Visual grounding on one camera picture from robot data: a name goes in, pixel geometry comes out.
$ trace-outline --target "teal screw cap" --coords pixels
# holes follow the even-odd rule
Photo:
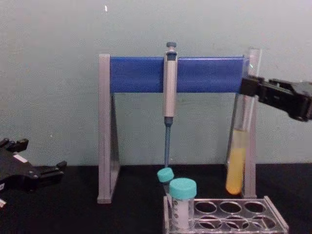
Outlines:
[[[161,183],[168,182],[174,178],[174,172],[170,167],[163,168],[157,172],[158,179]]]
[[[188,178],[173,179],[169,184],[169,194],[176,199],[191,199],[197,194],[196,182]]]

